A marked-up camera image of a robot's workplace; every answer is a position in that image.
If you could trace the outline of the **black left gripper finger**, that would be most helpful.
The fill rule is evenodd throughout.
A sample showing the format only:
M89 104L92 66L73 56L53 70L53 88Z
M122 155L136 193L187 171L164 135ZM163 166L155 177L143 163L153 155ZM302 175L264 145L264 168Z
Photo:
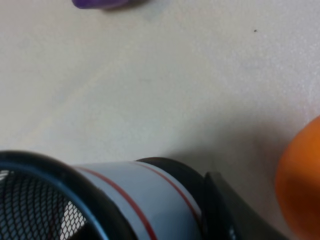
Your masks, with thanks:
M218 172L204 177L203 217L207 240L286 240L264 221Z

